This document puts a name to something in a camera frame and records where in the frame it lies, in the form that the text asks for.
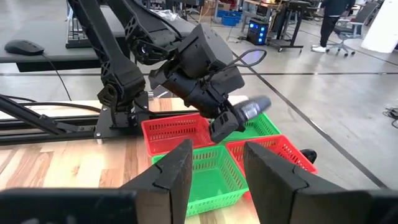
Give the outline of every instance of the white sneaker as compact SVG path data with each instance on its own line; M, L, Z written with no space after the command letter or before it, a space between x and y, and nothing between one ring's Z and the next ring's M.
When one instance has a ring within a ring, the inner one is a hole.
M313 47L312 48L312 51L315 51L315 52L319 52L319 53L325 53L326 52L326 47Z

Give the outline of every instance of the keyboard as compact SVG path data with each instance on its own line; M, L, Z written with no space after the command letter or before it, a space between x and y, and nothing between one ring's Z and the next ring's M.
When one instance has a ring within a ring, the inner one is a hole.
M68 19L67 43L65 46L68 49L91 47L90 41L76 18Z

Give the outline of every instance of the gray floor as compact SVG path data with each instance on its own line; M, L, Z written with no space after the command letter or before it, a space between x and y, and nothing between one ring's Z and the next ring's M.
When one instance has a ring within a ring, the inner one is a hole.
M64 0L0 0L0 5L0 41L26 21L64 20L66 14ZM242 35L239 27L223 27L207 17L202 22L223 38L230 33L228 45L237 55L258 48L235 43ZM382 75L398 74L398 54L362 49L360 40L348 42L357 50L354 57L317 54L310 46L318 43L319 31L318 22L303 22L297 37L297 43L305 46L301 54L297 49L278 53L259 47L267 50L266 59L252 69L240 68L246 85L233 95L269 96L271 120L298 148L317 150L320 176L347 189L376 189L383 184L398 189L398 130L382 115L384 108L398 105L398 77ZM330 38L337 41L335 35ZM261 54L250 54L244 61L252 63ZM160 64L139 66L148 73ZM98 72L61 71L73 100L96 99L102 88ZM0 93L37 101L67 100L54 72L19 74L14 64L0 65Z

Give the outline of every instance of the red basket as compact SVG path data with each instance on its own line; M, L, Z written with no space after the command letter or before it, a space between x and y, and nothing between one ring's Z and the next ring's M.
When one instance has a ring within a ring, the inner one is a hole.
M258 143L287 159L289 162L301 166L310 173L316 174L318 172L317 168L287 139L286 136L278 134L243 141L229 142L225 145L244 176L246 175L244 173L243 165L243 146L246 141ZM251 199L250 192L246 192L243 196Z
M193 148L213 146L209 122L199 113L151 119L141 123L147 152L150 156L173 150L184 139L193 140Z

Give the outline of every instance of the green basket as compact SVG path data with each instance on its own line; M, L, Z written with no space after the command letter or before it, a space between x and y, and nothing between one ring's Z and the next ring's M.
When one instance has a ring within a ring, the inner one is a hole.
M156 163L165 155L152 158ZM235 204L249 187L224 146L193 151L187 217Z
M257 116L257 118L247 121L244 124L244 127L246 128L244 132L234 131L225 138L222 143L280 134L279 129L264 113Z

